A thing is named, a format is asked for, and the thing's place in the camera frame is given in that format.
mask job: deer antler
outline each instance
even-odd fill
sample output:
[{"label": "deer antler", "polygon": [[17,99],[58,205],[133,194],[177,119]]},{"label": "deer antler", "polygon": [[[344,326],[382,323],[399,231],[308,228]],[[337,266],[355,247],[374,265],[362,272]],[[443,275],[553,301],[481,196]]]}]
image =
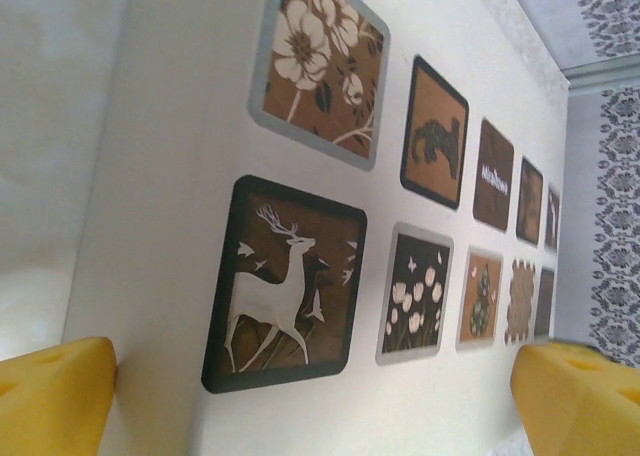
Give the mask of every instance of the deer antler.
[{"label": "deer antler", "polygon": [[285,228],[280,222],[280,216],[273,210],[270,204],[261,206],[256,211],[256,214],[260,219],[264,219],[269,224],[269,228],[271,228],[271,231],[275,234],[285,234],[291,237],[297,236],[296,232],[298,231],[298,225],[293,223],[291,225],[291,229]]}]

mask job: yellow object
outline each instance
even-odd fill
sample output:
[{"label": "yellow object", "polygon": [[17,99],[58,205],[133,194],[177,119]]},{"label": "yellow object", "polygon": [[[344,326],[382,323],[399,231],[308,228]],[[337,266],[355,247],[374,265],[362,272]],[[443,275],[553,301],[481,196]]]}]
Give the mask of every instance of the yellow object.
[{"label": "yellow object", "polygon": [[115,375],[107,338],[81,339],[0,362],[0,455],[95,455]]},{"label": "yellow object", "polygon": [[567,344],[523,346],[511,391],[536,456],[640,455],[640,371]]}]

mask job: white deer silhouette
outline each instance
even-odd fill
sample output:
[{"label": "white deer silhouette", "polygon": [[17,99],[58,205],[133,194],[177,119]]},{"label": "white deer silhouette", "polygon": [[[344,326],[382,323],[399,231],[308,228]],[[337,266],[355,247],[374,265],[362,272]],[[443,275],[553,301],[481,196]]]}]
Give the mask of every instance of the white deer silhouette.
[{"label": "white deer silhouette", "polygon": [[282,226],[280,216],[274,212],[270,205],[262,206],[256,211],[256,214],[269,224],[272,232],[290,237],[287,240],[287,244],[291,246],[289,250],[289,268],[287,276],[280,284],[267,283],[251,273],[236,274],[233,281],[231,307],[229,308],[227,337],[224,343],[229,353],[231,368],[234,373],[236,372],[236,364],[233,358],[231,342],[238,325],[238,319],[242,315],[249,316],[261,323],[270,324],[272,327],[256,353],[240,369],[240,372],[251,366],[273,341],[278,331],[288,334],[300,345],[304,354],[304,362],[309,364],[307,345],[296,329],[295,324],[305,289],[302,256],[315,246],[316,240],[297,236],[298,225],[295,223],[292,224],[291,229],[286,229]]}]

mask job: white flower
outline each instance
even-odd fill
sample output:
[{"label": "white flower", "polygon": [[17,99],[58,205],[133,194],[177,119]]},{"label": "white flower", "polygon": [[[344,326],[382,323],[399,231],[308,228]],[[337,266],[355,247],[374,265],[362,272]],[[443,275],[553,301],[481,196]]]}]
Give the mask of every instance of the white flower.
[{"label": "white flower", "polygon": [[409,293],[404,295],[404,299],[402,300],[402,310],[405,313],[408,313],[411,309],[411,303],[413,303],[413,298]]},{"label": "white flower", "polygon": [[434,303],[439,303],[442,298],[442,285],[440,283],[436,283],[433,287],[433,292],[431,293],[431,299],[433,299]]},{"label": "white flower", "polygon": [[424,284],[416,283],[413,287],[413,299],[415,299],[416,303],[419,303],[422,299],[422,293],[424,293]]},{"label": "white flower", "polygon": [[358,12],[345,0],[313,0],[313,4],[325,18],[331,33],[331,41],[345,56],[358,44]]},{"label": "white flower", "polygon": [[427,269],[427,274],[424,276],[424,282],[427,283],[427,288],[433,286],[433,282],[436,279],[436,270],[429,266]]},{"label": "white flower", "polygon": [[344,78],[342,83],[342,95],[347,104],[351,106],[360,106],[362,104],[362,81],[357,74],[351,73]]},{"label": "white flower", "polygon": [[393,294],[393,302],[396,304],[401,304],[404,301],[404,294],[407,291],[407,285],[404,283],[396,283],[393,285],[392,294]]},{"label": "white flower", "polygon": [[418,313],[413,313],[409,318],[409,332],[411,334],[416,334],[420,329],[420,315]]},{"label": "white flower", "polygon": [[286,15],[278,13],[273,51],[282,56],[273,63],[278,74],[305,91],[324,78],[331,59],[322,21],[300,0],[288,4]]}]

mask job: framed art print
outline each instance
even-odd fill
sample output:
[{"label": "framed art print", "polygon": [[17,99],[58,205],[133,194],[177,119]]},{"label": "framed art print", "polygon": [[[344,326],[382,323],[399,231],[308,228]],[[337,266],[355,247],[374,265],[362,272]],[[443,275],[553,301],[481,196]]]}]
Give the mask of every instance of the framed art print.
[{"label": "framed art print", "polygon": [[502,256],[471,248],[458,323],[457,348],[493,344],[500,300]]},{"label": "framed art print", "polygon": [[468,119],[467,100],[416,56],[400,170],[405,189],[458,208]]},{"label": "framed art print", "polygon": [[553,270],[550,268],[542,268],[542,271],[540,271],[540,289],[538,291],[536,322],[533,326],[533,335],[535,337],[549,336],[554,280],[555,273]]},{"label": "framed art print", "polygon": [[552,251],[558,251],[558,227],[560,225],[560,196],[549,186],[549,200],[547,201],[547,226],[544,245]]},{"label": "framed art print", "polygon": [[516,236],[536,246],[540,234],[541,207],[542,174],[528,159],[522,158]]},{"label": "framed art print", "polygon": [[202,383],[213,393],[339,373],[366,215],[245,176],[234,186]]},{"label": "framed art print", "polygon": [[504,334],[506,344],[524,342],[531,333],[531,313],[536,266],[520,260],[513,260],[513,276],[509,286],[509,308],[507,309],[507,330]]},{"label": "framed art print", "polygon": [[473,217],[500,231],[506,231],[509,222],[513,152],[513,144],[482,120]]},{"label": "framed art print", "polygon": [[452,256],[451,238],[396,224],[378,336],[378,364],[438,352]]},{"label": "framed art print", "polygon": [[267,0],[249,112],[358,168],[375,164],[389,30],[361,0]]}]

